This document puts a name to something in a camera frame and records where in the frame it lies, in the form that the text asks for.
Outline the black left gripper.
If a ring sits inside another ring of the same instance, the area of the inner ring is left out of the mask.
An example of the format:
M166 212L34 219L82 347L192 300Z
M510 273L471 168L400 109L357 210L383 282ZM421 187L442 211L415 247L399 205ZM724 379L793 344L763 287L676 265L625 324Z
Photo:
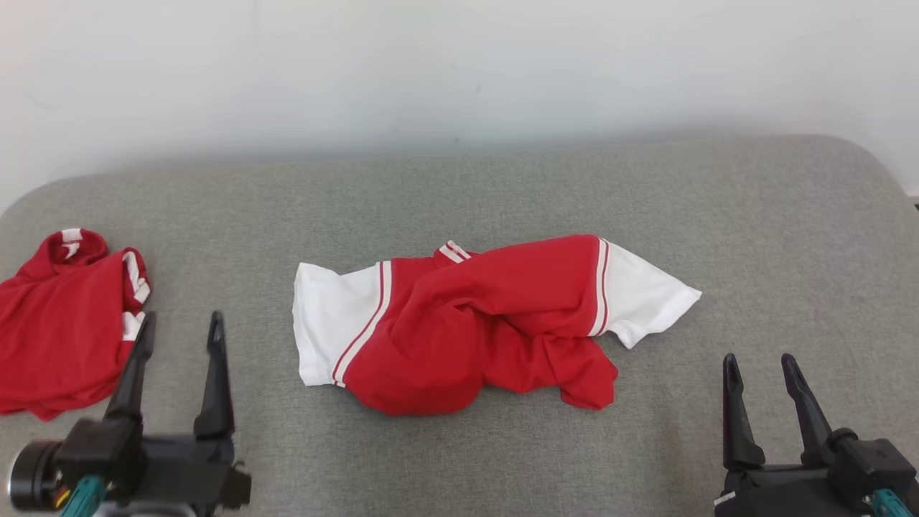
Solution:
M78 420L55 453L55 470L73 485L101 479L105 499L171 503L197 516L239 510L251 501L252 478L234 460L234 408L223 314L211 314L209 369L191 435L145 437L141 400L146 364L154 352L157 314L147 313L109 399L106 420Z

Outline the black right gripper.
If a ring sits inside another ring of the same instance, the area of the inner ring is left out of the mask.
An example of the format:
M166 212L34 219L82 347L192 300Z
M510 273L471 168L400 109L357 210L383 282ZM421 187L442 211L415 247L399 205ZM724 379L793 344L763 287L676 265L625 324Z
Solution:
M798 361L784 353L781 364L785 389L796 407L803 446L801 461L833 462L827 468L746 471L733 490L715 500L714 514L917 515L917 469L909 460L888 439L859 439L850 429L831 433ZM723 358L722 370L723 467L728 471L764 467L765 453L752 435L744 403L744 379L735 354Z

